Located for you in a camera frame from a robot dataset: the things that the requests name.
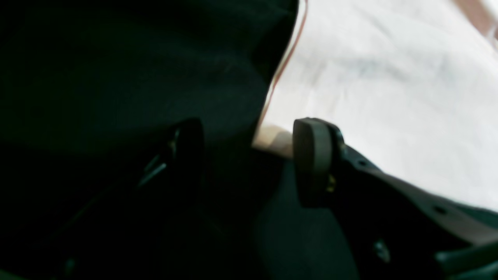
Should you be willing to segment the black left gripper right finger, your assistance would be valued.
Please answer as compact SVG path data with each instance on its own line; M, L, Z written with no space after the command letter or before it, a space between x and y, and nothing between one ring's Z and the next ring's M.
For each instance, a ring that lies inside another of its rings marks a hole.
M326 121L294 121L300 203L332 211L362 280L496 280L497 229L393 177Z

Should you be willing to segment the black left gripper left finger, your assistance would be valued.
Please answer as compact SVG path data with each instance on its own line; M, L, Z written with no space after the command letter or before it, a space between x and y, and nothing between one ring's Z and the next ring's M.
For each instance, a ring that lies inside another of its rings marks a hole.
M157 279L163 226L194 201L203 154L200 119L169 127L48 237L57 256L49 279Z

